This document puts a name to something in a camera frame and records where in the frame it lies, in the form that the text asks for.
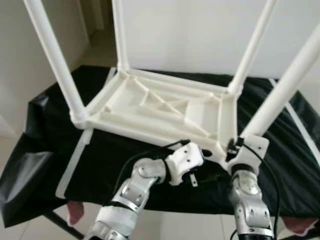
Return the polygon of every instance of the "tiled floor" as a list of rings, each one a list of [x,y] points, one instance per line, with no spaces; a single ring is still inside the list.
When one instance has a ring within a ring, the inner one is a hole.
[[[80,65],[114,67],[117,63],[113,32],[97,31],[91,36],[91,48],[79,62]],[[0,137],[0,172],[4,167],[17,138]],[[96,218],[100,206],[85,203],[85,217],[75,226],[86,233]],[[64,219],[67,208],[55,210]],[[235,220],[230,215],[185,214],[159,211],[143,211],[132,240],[228,240],[235,229]],[[280,237],[291,235],[283,231]],[[0,240],[74,240],[75,238],[54,225],[43,216],[10,228],[0,222]]]

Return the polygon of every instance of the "black cable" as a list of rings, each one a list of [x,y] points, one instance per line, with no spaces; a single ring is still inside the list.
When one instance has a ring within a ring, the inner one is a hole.
[[[117,190],[118,190],[118,188],[119,188],[119,185],[120,185],[120,181],[121,181],[121,179],[122,179],[122,177],[123,177],[123,174],[124,174],[124,172],[125,172],[125,169],[128,167],[128,165],[129,165],[131,162],[133,162],[133,161],[136,160],[137,158],[141,158],[142,156],[148,155],[148,154],[150,154],[150,153],[152,153],[152,152],[159,151],[159,150],[161,150],[161,149],[170,148],[170,147],[172,147],[172,146],[174,146],[174,145],[177,145],[177,144],[186,145],[186,144],[188,144],[189,142],[190,142],[190,140],[188,140],[188,139],[187,139],[187,140],[179,140],[179,141],[170,143],[170,144],[165,145],[165,146],[155,147],[155,148],[153,148],[153,149],[150,149],[150,150],[147,150],[147,151],[144,151],[144,152],[140,152],[140,153],[138,153],[138,154],[130,157],[130,158],[124,163],[124,165],[123,165],[122,168],[121,168],[121,171],[120,171],[120,173],[119,173],[119,175],[118,175],[118,178],[116,179],[116,182],[115,182],[115,185],[114,185],[114,188],[113,188],[112,196],[114,196],[114,195],[116,194],[116,192],[117,192]],[[106,205],[107,199],[108,199],[108,198],[106,198],[106,199],[103,201],[103,204],[102,204],[103,206]]]
[[[235,236],[236,232],[237,232],[237,229],[235,229],[235,230],[233,231],[233,233],[231,234],[231,236],[230,236],[230,240],[232,240],[232,239],[234,238],[234,236]]]
[[[247,148],[250,152],[252,152],[258,159],[260,159],[260,161],[268,169],[269,173],[271,174],[272,180],[274,181],[274,186],[275,186],[275,190],[276,190],[276,210],[275,210],[275,219],[274,219],[274,224],[273,224],[273,234],[274,234],[274,238],[277,239],[278,218],[279,218],[279,214],[280,214],[280,202],[281,202],[280,188],[279,188],[279,184],[277,181],[277,177],[274,174],[270,165],[262,157],[260,157],[251,147],[249,147],[245,144],[243,144],[243,146],[245,148]]]

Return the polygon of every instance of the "white tube leg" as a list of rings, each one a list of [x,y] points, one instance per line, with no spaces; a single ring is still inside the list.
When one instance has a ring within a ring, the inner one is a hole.
[[[122,0],[112,0],[112,12],[116,55],[118,58],[117,69],[118,71],[127,72],[129,70],[129,61],[127,54]]]
[[[24,0],[24,4],[70,109],[71,117],[77,121],[84,121],[88,114],[79,96],[41,0]]]
[[[241,137],[248,135],[262,136],[281,113],[286,103],[292,98],[303,80],[320,55],[320,23],[314,29],[298,55],[283,74],[278,85],[268,95],[261,107],[255,113],[249,124],[243,130]]]
[[[268,22],[275,8],[277,0],[267,0],[263,8],[262,14],[255,26],[255,30],[250,39],[250,42],[241,59],[240,65],[228,86],[228,92],[235,95],[240,95],[243,89],[243,84],[247,78],[250,66],[254,60],[261,38],[267,28]]]

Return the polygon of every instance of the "black plastic sheet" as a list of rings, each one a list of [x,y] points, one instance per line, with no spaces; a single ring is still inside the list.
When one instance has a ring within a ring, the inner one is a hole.
[[[72,73],[83,103],[103,87],[109,68],[82,66]],[[231,76],[162,72],[199,82],[227,86]],[[248,78],[238,100],[238,132],[247,125],[271,91],[267,79]],[[291,100],[311,138],[320,146],[320,118],[300,93]],[[22,223],[66,203],[55,197],[82,130],[70,121],[69,109],[58,84],[28,105],[25,133],[20,137],[0,178],[0,210],[6,227]],[[280,180],[281,215],[320,216],[320,168],[289,113],[284,110],[264,135],[270,140],[265,159]],[[123,164],[131,156],[155,146],[94,130],[83,151],[65,196],[68,200],[102,204],[112,197]],[[163,150],[153,155],[168,154]],[[229,175],[216,163],[205,162],[196,173],[199,187],[186,181],[179,186],[156,185],[146,209],[171,212],[233,214],[228,200]],[[272,214],[276,191],[263,164],[258,177],[263,200]]]

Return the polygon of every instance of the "white wall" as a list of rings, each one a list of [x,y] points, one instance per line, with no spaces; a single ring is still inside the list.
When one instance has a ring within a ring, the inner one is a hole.
[[[133,67],[233,75],[265,0],[123,3]],[[319,21],[319,0],[279,0],[250,75],[280,77]]]
[[[44,0],[67,60],[74,68],[89,44],[77,0]],[[17,135],[28,101],[56,79],[22,0],[0,1],[0,115]]]

